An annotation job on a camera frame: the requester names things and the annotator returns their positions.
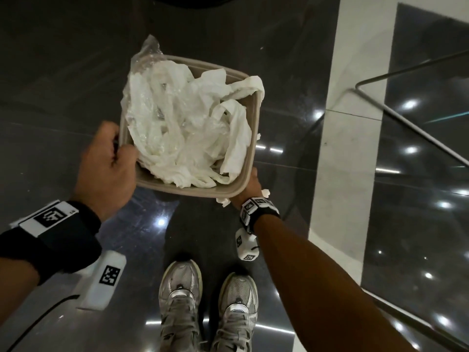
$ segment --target black wristband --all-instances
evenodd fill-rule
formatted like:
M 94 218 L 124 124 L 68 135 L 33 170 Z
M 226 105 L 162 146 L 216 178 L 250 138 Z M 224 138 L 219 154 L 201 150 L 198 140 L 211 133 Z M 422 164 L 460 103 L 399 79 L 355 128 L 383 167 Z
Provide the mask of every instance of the black wristband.
M 49 205 L 45 211 L 39 210 L 27 218 L 39 217 L 40 223 L 47 227 L 44 232 L 28 232 L 20 222 L 19 226 L 1 234 L 0 257 L 30 262 L 40 275 L 39 285 L 60 270 L 73 273 L 96 261 L 102 249 L 94 235 L 99 231 L 101 221 L 86 205 L 77 201 L 68 201 L 68 204 L 72 205 L 69 207 L 75 213 L 67 214 L 66 218 L 50 227 L 40 216 L 53 206 Z
M 241 206 L 240 221 L 246 232 L 254 233 L 254 224 L 262 215 L 280 218 L 278 209 L 266 198 L 250 198 Z

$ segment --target clear plastic bag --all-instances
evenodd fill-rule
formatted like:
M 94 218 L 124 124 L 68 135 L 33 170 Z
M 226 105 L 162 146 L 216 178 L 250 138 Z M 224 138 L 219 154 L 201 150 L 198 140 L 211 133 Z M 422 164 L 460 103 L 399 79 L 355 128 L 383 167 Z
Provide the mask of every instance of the clear plastic bag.
M 255 91 L 264 97 L 258 76 L 226 84 L 225 69 L 195 79 L 187 65 L 166 60 L 150 35 L 132 57 L 122 100 L 139 162 L 180 188 L 231 183 L 251 139 L 246 109 L 236 99 Z

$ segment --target black cable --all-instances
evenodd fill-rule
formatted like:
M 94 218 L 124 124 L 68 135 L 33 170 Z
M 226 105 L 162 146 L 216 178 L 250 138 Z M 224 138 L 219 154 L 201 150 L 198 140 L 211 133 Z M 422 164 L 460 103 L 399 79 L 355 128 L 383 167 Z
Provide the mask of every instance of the black cable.
M 70 295 L 69 297 L 65 297 L 63 298 L 61 301 L 59 301 L 58 303 L 55 303 L 51 308 L 49 308 L 49 310 L 47 310 L 44 314 L 42 314 L 41 316 L 38 317 L 38 319 L 36 319 L 36 321 L 34 321 L 22 334 L 20 337 L 18 337 L 16 339 L 16 341 L 10 346 L 9 349 L 7 349 L 7 352 L 11 352 L 15 347 L 16 345 L 18 345 L 18 343 L 21 342 L 21 340 L 23 340 L 23 338 L 33 329 L 34 326 L 36 326 L 47 314 L 49 314 L 53 309 L 55 309 L 56 307 L 58 307 L 60 304 L 68 301 L 68 300 L 74 300 L 74 299 L 78 299 L 79 295 Z

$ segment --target gray sneaker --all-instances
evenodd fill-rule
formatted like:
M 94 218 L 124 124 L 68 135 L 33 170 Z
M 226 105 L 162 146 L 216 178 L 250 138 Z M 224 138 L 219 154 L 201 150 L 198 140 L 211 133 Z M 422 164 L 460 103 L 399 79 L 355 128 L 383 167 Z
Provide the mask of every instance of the gray sneaker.
M 160 285 L 161 352 L 200 349 L 197 314 L 202 298 L 202 275 L 193 260 L 173 262 Z
M 220 322 L 213 340 L 213 352 L 251 352 L 251 338 L 257 321 L 259 298 L 254 280 L 231 273 L 218 299 Z

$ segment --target hand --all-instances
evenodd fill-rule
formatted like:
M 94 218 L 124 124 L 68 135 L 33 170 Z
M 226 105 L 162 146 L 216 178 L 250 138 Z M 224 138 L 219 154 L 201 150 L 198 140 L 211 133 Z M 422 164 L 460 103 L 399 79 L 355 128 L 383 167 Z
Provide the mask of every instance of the hand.
M 132 197 L 136 186 L 137 149 L 125 144 L 114 154 L 119 126 L 104 121 L 82 155 L 72 200 L 79 201 L 101 219 L 113 216 Z
M 230 200 L 232 204 L 239 210 L 241 209 L 241 205 L 244 204 L 247 199 L 262 197 L 261 184 L 257 178 L 257 168 L 252 167 L 248 186 L 246 186 L 246 188 L 241 193 L 236 195 L 234 198 L 231 198 Z

